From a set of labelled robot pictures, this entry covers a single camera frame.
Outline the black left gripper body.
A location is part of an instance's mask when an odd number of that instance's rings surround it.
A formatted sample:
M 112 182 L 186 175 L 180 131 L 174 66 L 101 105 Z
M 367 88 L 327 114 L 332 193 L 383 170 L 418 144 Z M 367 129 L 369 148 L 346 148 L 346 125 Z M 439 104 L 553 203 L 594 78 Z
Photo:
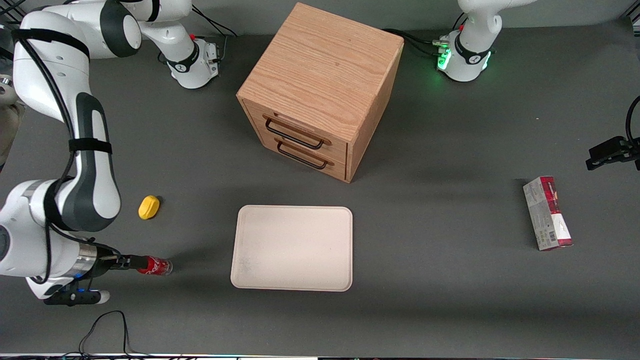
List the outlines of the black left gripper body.
M 638 140 L 638 137 L 631 139 L 624 138 L 624 146 L 626 146 L 626 150 L 622 153 L 620 162 L 633 162 L 636 170 L 640 171 L 640 146 Z

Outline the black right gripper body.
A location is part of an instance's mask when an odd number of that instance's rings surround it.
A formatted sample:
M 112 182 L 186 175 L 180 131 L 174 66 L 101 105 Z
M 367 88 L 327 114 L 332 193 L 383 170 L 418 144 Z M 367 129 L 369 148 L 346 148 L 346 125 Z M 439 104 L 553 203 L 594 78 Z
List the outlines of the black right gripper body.
M 96 260 L 90 270 L 90 278 L 97 278 L 104 275 L 112 267 L 118 268 L 123 255 L 111 247 L 96 247 Z

